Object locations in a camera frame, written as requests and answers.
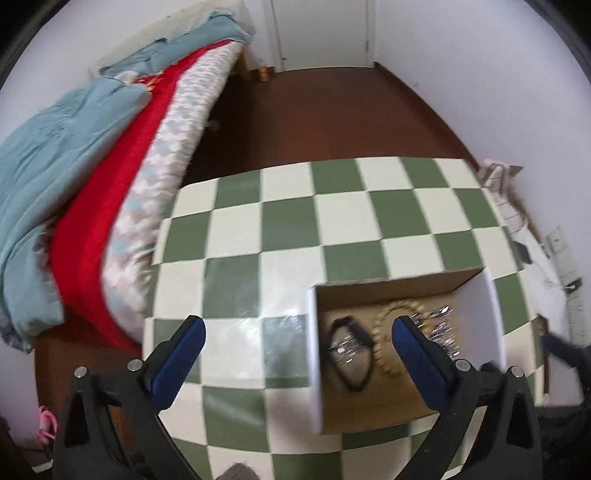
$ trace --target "black bracelet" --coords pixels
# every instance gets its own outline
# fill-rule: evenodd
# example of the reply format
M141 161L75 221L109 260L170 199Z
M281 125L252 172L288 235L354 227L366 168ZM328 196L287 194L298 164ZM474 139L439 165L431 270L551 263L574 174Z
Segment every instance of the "black bracelet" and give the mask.
M348 329L351 338L341 342L339 345L334 345L333 340L335 333L341 327L346 327ZM367 386L369 379L371 378L372 371L374 370L374 356L372 354L373 347L374 340L372 339L372 336L366 332L361 324L351 316L337 319L330 326L330 336L325 347L326 355L328 357L329 363L333 365L337 375L342 380L345 387L347 387L348 391L358 393ZM341 371L338 366L339 360L335 357L352 357L357 351L360 350L360 348L369 349L369 367L363 380L360 383L355 384L352 383L350 379L347 378L347 376L345 376Z

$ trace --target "folded blanket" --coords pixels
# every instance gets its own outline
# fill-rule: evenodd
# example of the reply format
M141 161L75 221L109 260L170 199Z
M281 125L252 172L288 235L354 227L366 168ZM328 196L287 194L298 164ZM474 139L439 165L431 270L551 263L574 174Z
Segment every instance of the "folded blanket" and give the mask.
M178 78L203 53L218 45L200 48L166 68L153 83L152 101L59 219L51 243L50 267L65 304L87 318L112 345L136 353L139 346L114 324L105 306L100 287L103 252L121 203L167 111Z
M150 94L97 79L28 120L0 147L0 333L10 346L63 322L47 267L52 218L84 184Z
M230 14L214 12L201 27L173 41L168 41L166 38L158 40L131 57L102 69L100 74L114 77L122 72L132 71L139 75L152 75L192 51L226 38L241 43L250 42L250 35L234 21Z

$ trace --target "table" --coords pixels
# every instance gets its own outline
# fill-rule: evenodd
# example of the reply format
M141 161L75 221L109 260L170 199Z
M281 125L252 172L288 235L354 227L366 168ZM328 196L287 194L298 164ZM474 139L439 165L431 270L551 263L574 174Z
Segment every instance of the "table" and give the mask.
M488 191L463 160L379 157L300 163L182 188L154 252L144 356L189 314L207 341L161 418L203 479L236 462L263 479L391 480L435 416L315 436L308 427L306 292L325 281L488 266L508 365L541 398L522 266ZM475 416L448 475L478 429Z

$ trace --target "pink shoe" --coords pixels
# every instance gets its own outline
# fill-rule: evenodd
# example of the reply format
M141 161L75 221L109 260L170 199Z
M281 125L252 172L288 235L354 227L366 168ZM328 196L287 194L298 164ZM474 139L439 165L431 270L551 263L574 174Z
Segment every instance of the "pink shoe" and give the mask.
M39 407L39 431L37 432L37 440L43 445L47 445L50 440L56 439L56 431L56 416L47 407Z

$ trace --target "blue blanket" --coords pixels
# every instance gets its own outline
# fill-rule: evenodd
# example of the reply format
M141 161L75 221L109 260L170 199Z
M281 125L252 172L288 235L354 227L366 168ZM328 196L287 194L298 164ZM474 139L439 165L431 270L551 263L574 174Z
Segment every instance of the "blue blanket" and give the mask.
M165 38L158 40L115 65L101 69L100 74L114 77L132 71L140 76L152 75L198 48L227 38L241 43L250 43L251 40L251 36L233 20L231 14L216 11L201 27L173 41Z
M0 334L30 351L63 322L47 269L53 218L150 101L143 85L100 78L68 93L0 147Z

